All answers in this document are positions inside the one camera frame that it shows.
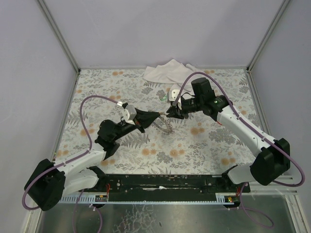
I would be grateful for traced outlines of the white disc with keyrings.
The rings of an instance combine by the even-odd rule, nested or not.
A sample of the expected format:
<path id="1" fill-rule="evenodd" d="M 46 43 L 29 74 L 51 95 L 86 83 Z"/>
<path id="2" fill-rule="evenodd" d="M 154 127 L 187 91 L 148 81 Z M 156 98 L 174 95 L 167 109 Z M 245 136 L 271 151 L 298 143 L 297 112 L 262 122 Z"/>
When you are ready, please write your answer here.
<path id="1" fill-rule="evenodd" d="M 166 134 L 174 133 L 174 128 L 165 115 L 160 115 L 157 120 L 153 122 L 153 125 Z"/>

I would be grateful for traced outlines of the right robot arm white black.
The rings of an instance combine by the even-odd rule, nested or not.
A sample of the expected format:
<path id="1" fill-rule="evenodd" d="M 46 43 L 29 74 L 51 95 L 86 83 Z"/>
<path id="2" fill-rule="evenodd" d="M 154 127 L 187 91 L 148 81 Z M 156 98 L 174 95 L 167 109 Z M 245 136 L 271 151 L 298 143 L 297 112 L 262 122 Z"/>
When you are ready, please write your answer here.
<path id="1" fill-rule="evenodd" d="M 224 95 L 216 96 L 209 80 L 199 78 L 191 82 L 194 94 L 185 99 L 180 90 L 168 92 L 171 103 L 168 117 L 188 118 L 190 113 L 202 112 L 231 130 L 252 152 L 252 163 L 233 166 L 226 175 L 234 184 L 258 182 L 268 185 L 290 168 L 290 145 L 284 139 L 276 140 L 246 119 Z"/>

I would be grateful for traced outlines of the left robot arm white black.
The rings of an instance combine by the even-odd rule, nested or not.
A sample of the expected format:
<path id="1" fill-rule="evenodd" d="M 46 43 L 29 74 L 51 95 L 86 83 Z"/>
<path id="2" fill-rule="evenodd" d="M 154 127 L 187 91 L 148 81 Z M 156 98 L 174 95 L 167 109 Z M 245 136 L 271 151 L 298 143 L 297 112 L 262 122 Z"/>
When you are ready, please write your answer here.
<path id="1" fill-rule="evenodd" d="M 116 142 L 118 139 L 135 130 L 144 133 L 158 117 L 159 112 L 145 112 L 128 105 L 123 109 L 120 122 L 106 119 L 100 123 L 97 138 L 91 140 L 90 145 L 98 144 L 102 147 L 101 150 L 89 148 L 80 155 L 72 155 L 63 160 L 40 161 L 24 186 L 23 207 L 31 210 L 26 204 L 26 196 L 30 196 L 37 204 L 35 209 L 47 211 L 63 196 L 95 187 L 100 177 L 92 167 L 116 152 L 120 146 Z"/>

